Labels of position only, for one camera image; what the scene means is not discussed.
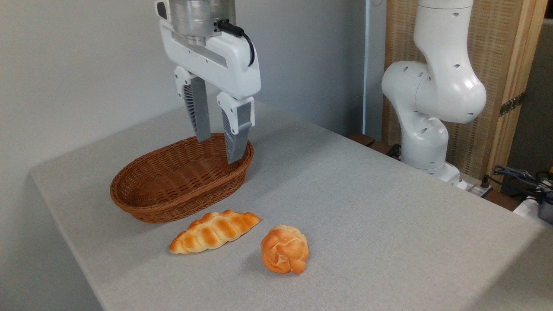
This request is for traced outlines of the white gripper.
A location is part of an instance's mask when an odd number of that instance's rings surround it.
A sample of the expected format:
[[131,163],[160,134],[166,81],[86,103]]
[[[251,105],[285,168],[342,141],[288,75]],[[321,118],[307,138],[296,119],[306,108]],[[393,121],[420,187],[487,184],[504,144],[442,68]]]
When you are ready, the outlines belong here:
[[166,20],[160,20],[160,30],[168,58],[178,65],[174,70],[178,96],[185,102],[197,141],[211,138],[207,81],[224,91],[217,95],[217,104],[222,110],[227,161],[230,165],[239,161],[255,125],[252,96],[261,89],[258,60],[249,66],[249,44],[222,33],[204,46],[190,45]]

